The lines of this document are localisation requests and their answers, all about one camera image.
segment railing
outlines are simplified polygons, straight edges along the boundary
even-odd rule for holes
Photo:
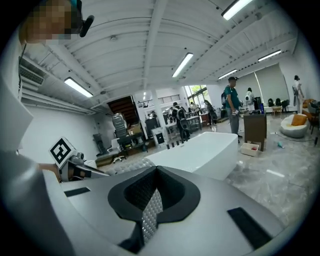
[[[176,102],[179,100],[180,100],[179,94],[158,98],[159,104],[164,104],[164,103],[168,103],[168,102]],[[154,103],[153,99],[145,100],[145,101],[138,103],[139,108],[149,108],[149,107],[153,107],[154,105],[155,105],[155,103]]]

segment white armchair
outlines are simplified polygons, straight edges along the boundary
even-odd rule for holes
[[[293,126],[291,125],[291,123],[292,123],[292,120],[294,119],[294,116],[295,115],[292,114],[282,120],[280,125],[280,132],[291,138],[296,138],[296,139],[303,138],[308,130],[309,121],[308,119],[306,119],[304,125]]]
[[[122,162],[122,158],[124,158],[123,155],[119,156],[119,153],[122,150],[121,150],[121,147],[118,143],[118,140],[119,140],[119,138],[114,138],[113,140],[111,140],[111,147],[107,149],[109,155],[114,156],[113,163],[115,163],[117,160],[120,160]]]

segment ceiling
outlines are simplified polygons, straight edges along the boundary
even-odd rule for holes
[[[298,30],[274,2],[254,0],[227,21],[221,13],[232,2],[82,0],[83,18],[95,16],[87,35],[28,44],[22,64],[35,73],[41,69],[45,79],[38,94],[104,111],[107,102],[141,90],[210,85],[268,53],[292,54]],[[189,52],[193,58],[172,78]],[[94,97],[65,85],[67,77]]]

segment orange cushion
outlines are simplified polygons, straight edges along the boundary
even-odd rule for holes
[[[307,117],[300,114],[295,114],[292,120],[292,126],[303,126],[307,120]]]

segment black rectangular strip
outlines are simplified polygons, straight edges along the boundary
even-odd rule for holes
[[[89,192],[91,191],[89,188],[87,187],[81,187],[81,188],[77,188],[77,189],[73,189],[73,190],[68,190],[65,191],[64,194],[66,195],[66,197],[73,197],[73,196],[77,196],[77,195],[81,195],[83,193]]]
[[[228,210],[227,212],[255,250],[272,239],[241,207]]]

